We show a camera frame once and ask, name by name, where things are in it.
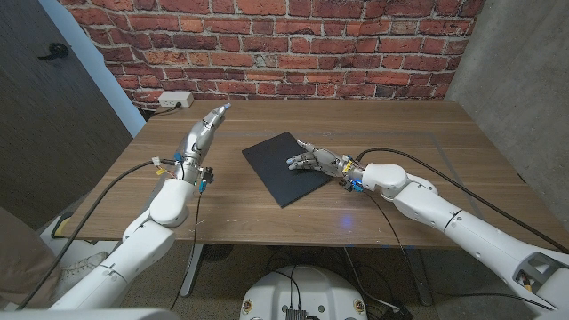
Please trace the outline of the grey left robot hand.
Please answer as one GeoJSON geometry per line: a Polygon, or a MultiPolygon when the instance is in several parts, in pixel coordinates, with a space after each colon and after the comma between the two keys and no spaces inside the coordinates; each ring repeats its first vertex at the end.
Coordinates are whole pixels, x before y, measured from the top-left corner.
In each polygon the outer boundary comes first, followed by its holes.
{"type": "Polygon", "coordinates": [[[212,145],[214,134],[225,120],[225,114],[230,108],[230,103],[214,108],[202,120],[197,121],[182,140],[175,153],[175,159],[178,161],[175,173],[179,180],[190,184],[196,182],[201,164],[212,145]]]}

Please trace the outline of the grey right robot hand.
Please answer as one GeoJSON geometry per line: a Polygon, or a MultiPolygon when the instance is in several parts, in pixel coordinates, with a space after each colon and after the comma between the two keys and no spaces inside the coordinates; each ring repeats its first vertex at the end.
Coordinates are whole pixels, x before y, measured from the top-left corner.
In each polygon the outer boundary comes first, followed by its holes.
{"type": "Polygon", "coordinates": [[[305,149],[305,152],[286,160],[291,171],[313,170],[345,180],[362,179],[364,168],[350,156],[338,155],[326,148],[316,147],[301,140],[297,143],[305,149]]]}

